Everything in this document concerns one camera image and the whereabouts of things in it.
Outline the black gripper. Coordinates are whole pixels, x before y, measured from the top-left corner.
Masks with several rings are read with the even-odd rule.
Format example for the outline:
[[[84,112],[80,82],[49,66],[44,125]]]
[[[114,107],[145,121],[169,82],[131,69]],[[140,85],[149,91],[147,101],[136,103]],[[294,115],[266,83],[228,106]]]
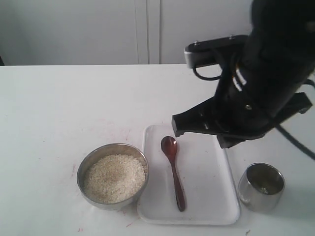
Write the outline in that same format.
[[[304,93],[297,92],[309,77],[312,62],[245,56],[234,56],[229,62],[207,60],[208,65],[217,63],[222,74],[214,98],[173,115],[175,137],[185,133],[218,135],[220,147],[231,148],[264,136],[312,106]],[[222,134],[218,134],[215,121]]]

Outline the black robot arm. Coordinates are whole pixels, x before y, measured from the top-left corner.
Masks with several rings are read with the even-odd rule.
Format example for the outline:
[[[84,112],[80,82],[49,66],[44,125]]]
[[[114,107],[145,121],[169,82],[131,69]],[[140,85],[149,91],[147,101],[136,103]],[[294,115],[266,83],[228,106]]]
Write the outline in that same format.
[[[215,135],[222,148],[263,137],[311,102],[298,89],[315,68],[315,3],[312,0],[255,0],[252,31],[185,48],[189,68],[219,65],[215,94],[174,115],[176,137]]]

